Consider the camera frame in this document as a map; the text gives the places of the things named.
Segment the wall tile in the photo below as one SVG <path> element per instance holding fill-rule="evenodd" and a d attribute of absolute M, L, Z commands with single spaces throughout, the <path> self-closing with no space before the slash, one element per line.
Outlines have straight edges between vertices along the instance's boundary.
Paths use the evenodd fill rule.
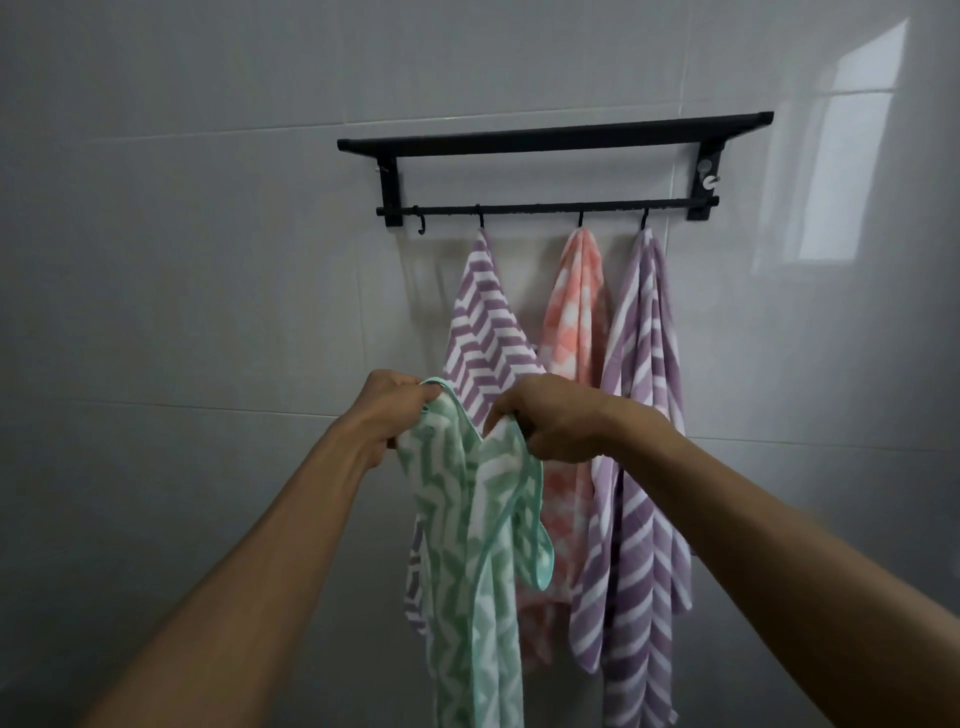
<path fill-rule="evenodd" d="M 332 1 L 10 3 L 0 128 L 76 139 L 339 122 Z"/>
<path fill-rule="evenodd" d="M 675 105 L 637 109 L 549 112 L 456 121 L 349 126 L 354 136 L 453 133 L 567 124 L 615 123 L 674 118 Z M 578 202 L 669 197 L 676 147 L 592 150 L 544 155 L 414 158 L 400 162 L 405 204 L 469 205 Z M 355 162 L 367 194 L 379 199 L 379 181 L 366 159 Z M 438 374 L 443 364 L 450 312 L 470 246 L 475 218 L 429 218 L 426 234 L 409 219 L 403 231 L 389 231 L 364 210 L 349 238 L 360 255 L 364 333 L 369 364 L 421 375 Z M 638 228 L 639 214 L 588 214 L 585 224 L 605 257 L 611 291 L 619 290 L 623 264 Z M 665 230 L 666 216 L 651 224 Z M 547 298 L 575 214 L 489 217 L 490 236 L 501 281 L 528 337 L 540 340 Z"/>
<path fill-rule="evenodd" d="M 687 7 L 342 2 L 347 121 L 676 101 Z"/>
<path fill-rule="evenodd" d="M 582 104 L 583 0 L 339 4 L 347 121 Z"/>
<path fill-rule="evenodd" d="M 698 0 L 684 98 L 960 85 L 952 0 Z"/>
<path fill-rule="evenodd" d="M 690 4 L 690 0 L 587 3 L 581 40 L 584 106 L 637 106 L 680 99 Z"/>
<path fill-rule="evenodd" d="M 365 369 L 344 233 L 350 211 L 371 206 L 335 138 L 307 129 L 10 153 L 7 388 L 342 411 Z"/>
<path fill-rule="evenodd" d="M 72 715 L 100 690 L 253 524 L 330 422 L 4 404 L 0 477 L 11 487 L 0 496 L 0 716 L 20 724 L 43 711 Z M 277 725 L 429 722 L 422 646 L 401 608 L 415 512 L 403 485 L 392 455 L 362 484 Z"/>
<path fill-rule="evenodd" d="M 877 560 L 960 609 L 952 564 L 960 460 L 938 453 L 698 441 Z M 675 622 L 674 691 L 689 725 L 829 725 L 697 560 L 693 611 Z"/>
<path fill-rule="evenodd" d="M 955 106 L 909 91 L 684 105 L 777 114 L 728 145 L 709 222 L 670 230 L 691 434 L 960 449 Z"/>

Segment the towel rack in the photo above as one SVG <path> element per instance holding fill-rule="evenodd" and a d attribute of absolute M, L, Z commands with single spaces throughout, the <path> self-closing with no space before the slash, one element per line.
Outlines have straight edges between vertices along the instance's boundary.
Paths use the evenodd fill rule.
<path fill-rule="evenodd" d="M 693 119 L 638 121 L 625 124 L 593 124 L 578 127 L 523 129 L 513 132 L 481 132 L 436 136 L 392 136 L 378 139 L 338 139 L 337 148 L 376 159 L 380 172 L 383 206 L 376 214 L 388 228 L 403 225 L 406 215 L 536 214 L 546 212 L 609 212 L 633 209 L 685 208 L 687 220 L 708 220 L 710 209 L 720 199 L 713 194 L 720 153 L 729 139 L 773 123 L 772 111 L 734 116 L 703 116 Z M 556 203 L 534 205 L 409 207 L 400 200 L 400 157 L 446 157 L 519 152 L 558 152 L 571 149 L 613 149 L 665 144 L 699 144 L 693 166 L 690 196 L 667 200 L 621 200 L 614 202 Z"/>

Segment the pink towel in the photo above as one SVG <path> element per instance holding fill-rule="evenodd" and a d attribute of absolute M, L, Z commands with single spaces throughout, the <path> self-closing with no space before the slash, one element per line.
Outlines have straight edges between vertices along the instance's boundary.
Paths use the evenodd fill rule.
<path fill-rule="evenodd" d="M 603 261 L 593 235 L 578 228 L 570 235 L 543 320 L 538 359 L 555 375 L 599 386 L 610 330 Z M 558 610 L 568 615 L 573 590 L 587 557 L 593 503 L 590 464 L 543 464 L 540 521 L 553 542 L 553 579 L 544 592 L 517 582 L 516 606 L 524 664 L 553 661 L 552 636 Z"/>

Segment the purple striped towel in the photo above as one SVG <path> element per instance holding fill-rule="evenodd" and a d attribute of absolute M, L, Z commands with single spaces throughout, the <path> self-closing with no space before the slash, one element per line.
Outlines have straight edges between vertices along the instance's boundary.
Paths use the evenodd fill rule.
<path fill-rule="evenodd" d="M 453 385 L 454 394 L 479 429 L 497 395 L 510 389 L 518 376 L 527 374 L 543 374 L 543 367 L 503 295 L 487 236 L 480 230 L 453 304 L 443 378 Z M 420 607 L 422 547 L 423 525 L 417 517 L 403 612 L 411 626 L 425 635 Z"/>
<path fill-rule="evenodd" d="M 656 407 L 684 431 L 680 365 L 660 242 L 636 238 L 617 303 L 601 389 Z M 676 720 L 670 698 L 673 615 L 690 609 L 690 547 L 639 485 L 595 458 L 588 557 L 574 591 L 570 647 L 602 667 L 604 726 Z"/>

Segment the black hook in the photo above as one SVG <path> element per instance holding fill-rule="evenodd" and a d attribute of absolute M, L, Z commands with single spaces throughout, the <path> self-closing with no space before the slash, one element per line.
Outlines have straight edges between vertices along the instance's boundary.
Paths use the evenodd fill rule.
<path fill-rule="evenodd" d="M 420 218 L 420 229 L 417 232 L 423 235 L 426 232 L 426 218 L 423 217 L 423 213 L 420 212 L 420 207 L 416 205 L 414 205 L 414 214 Z"/>

